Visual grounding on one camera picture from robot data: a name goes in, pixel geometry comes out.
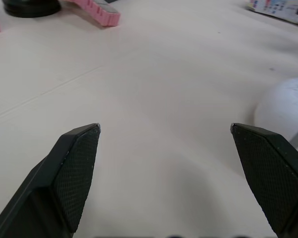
white round object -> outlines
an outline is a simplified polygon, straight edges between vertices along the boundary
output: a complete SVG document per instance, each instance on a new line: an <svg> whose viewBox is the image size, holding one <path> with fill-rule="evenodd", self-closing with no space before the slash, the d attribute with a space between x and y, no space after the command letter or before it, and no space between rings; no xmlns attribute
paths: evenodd
<svg viewBox="0 0 298 238"><path fill-rule="evenodd" d="M281 134L298 150L298 78L270 90L258 104L255 125Z"/></svg>

black round object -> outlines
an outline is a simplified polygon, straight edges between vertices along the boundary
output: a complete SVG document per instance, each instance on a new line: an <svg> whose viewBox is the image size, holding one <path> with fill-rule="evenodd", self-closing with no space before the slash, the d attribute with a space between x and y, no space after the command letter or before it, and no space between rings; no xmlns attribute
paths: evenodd
<svg viewBox="0 0 298 238"><path fill-rule="evenodd" d="M34 18L61 10L58 0L3 0L5 11L16 17Z"/></svg>

box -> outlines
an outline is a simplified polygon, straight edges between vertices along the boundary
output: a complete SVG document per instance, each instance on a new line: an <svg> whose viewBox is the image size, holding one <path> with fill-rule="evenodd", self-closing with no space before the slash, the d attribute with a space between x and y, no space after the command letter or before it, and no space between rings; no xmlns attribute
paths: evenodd
<svg viewBox="0 0 298 238"><path fill-rule="evenodd" d="M250 0L249 9L298 24L298 0Z"/></svg>

textured gripper pad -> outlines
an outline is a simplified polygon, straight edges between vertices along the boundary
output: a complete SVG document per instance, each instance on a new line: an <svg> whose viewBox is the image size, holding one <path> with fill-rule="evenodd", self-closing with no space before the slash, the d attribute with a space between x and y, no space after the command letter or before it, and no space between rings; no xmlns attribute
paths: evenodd
<svg viewBox="0 0 298 238"><path fill-rule="evenodd" d="M247 182L273 231L280 234L298 204L298 177L264 135L235 124L231 132Z"/></svg>
<svg viewBox="0 0 298 238"><path fill-rule="evenodd" d="M99 128L80 136L67 154L53 190L71 233L76 232L90 189Z"/></svg>

pink toy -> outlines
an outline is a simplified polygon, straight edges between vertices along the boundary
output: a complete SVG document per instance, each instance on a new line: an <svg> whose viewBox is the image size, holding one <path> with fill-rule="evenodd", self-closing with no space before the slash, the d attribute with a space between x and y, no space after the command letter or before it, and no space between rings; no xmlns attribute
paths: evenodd
<svg viewBox="0 0 298 238"><path fill-rule="evenodd" d="M117 26L120 13L105 0L66 0L75 2L102 26Z"/></svg>

